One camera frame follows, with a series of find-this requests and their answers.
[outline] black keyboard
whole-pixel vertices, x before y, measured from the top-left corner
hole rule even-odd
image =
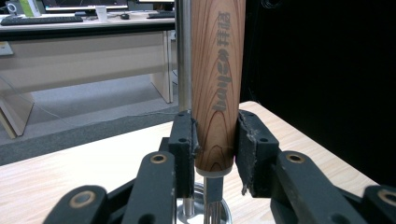
[[[148,14],[148,19],[168,19],[174,17],[175,17],[175,11],[161,11],[161,12]]]
[[[51,23],[66,23],[66,22],[82,22],[79,16],[71,17],[6,17],[1,20],[1,25],[36,25],[36,24],[51,24]]]

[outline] wooden handle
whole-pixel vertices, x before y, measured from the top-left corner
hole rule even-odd
[[[245,0],[192,0],[191,113],[203,176],[224,176],[233,166],[244,35]]]

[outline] computer monitor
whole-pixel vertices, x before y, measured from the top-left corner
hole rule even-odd
[[[137,4],[162,4],[163,10],[165,11],[172,11],[175,6],[174,0],[137,0]]]
[[[47,13],[86,12],[94,14],[95,6],[107,10],[127,10],[128,0],[42,0]]]

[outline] computer mouse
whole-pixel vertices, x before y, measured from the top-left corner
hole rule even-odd
[[[121,15],[120,15],[120,18],[121,18],[122,20],[129,20],[129,15],[126,14],[126,13],[124,13],[124,14],[121,14]]]

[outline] table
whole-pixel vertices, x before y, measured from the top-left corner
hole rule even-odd
[[[23,134],[33,106],[31,91],[150,74],[165,102],[173,102],[175,19],[131,12],[130,20],[121,20],[118,14],[110,14],[107,23],[0,26],[0,41],[13,51],[0,56],[0,121],[10,137]]]
[[[358,196],[376,183],[287,122],[254,102],[240,105],[255,113],[278,139],[282,150],[309,156],[332,183]],[[172,122],[0,167],[0,223],[41,223],[68,191],[83,185],[107,192],[136,177],[145,155],[159,149]],[[196,182],[203,183],[201,176]],[[274,223],[269,199],[241,195],[236,166],[224,177],[223,197],[233,223]]]

